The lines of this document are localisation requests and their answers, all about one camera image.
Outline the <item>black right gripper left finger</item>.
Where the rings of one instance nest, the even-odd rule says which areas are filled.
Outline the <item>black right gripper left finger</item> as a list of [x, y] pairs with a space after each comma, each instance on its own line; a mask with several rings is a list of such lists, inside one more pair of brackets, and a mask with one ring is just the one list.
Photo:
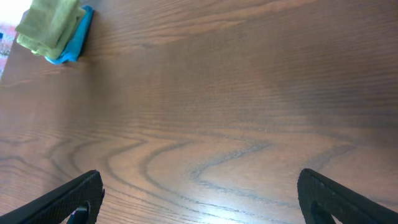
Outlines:
[[100, 172], [90, 170], [45, 195], [1, 216], [1, 223], [95, 224], [104, 198]]

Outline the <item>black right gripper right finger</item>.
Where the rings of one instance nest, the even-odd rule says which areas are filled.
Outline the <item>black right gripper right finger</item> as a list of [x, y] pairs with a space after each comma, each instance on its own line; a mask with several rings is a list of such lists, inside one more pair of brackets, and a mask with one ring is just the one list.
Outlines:
[[397, 212], [311, 169], [300, 172], [297, 191], [306, 224], [397, 223]]

